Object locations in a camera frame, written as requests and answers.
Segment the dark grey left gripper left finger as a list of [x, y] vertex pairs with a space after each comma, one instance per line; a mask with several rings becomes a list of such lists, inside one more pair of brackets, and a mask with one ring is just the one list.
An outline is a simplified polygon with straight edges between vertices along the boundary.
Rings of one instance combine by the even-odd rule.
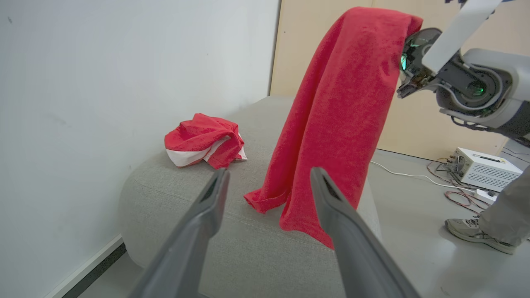
[[199, 284], [210, 239], [219, 231], [230, 173], [214, 172], [129, 294], [131, 298], [201, 298]]

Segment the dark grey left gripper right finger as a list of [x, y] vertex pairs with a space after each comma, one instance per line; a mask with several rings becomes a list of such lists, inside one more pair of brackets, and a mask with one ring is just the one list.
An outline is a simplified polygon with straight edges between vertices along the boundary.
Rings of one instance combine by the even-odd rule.
[[320, 167], [310, 173], [320, 226], [332, 239], [348, 298], [418, 298], [419, 293]]

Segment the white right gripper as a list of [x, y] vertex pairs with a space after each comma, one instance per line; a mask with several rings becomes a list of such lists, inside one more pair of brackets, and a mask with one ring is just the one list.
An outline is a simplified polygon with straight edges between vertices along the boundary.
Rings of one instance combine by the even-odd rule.
[[402, 54], [405, 79], [397, 90], [405, 98], [420, 90], [446, 89], [454, 98], [496, 100], [502, 91], [497, 73], [465, 62], [460, 49], [500, 5], [499, 0], [461, 1], [447, 29], [423, 29], [407, 38]]

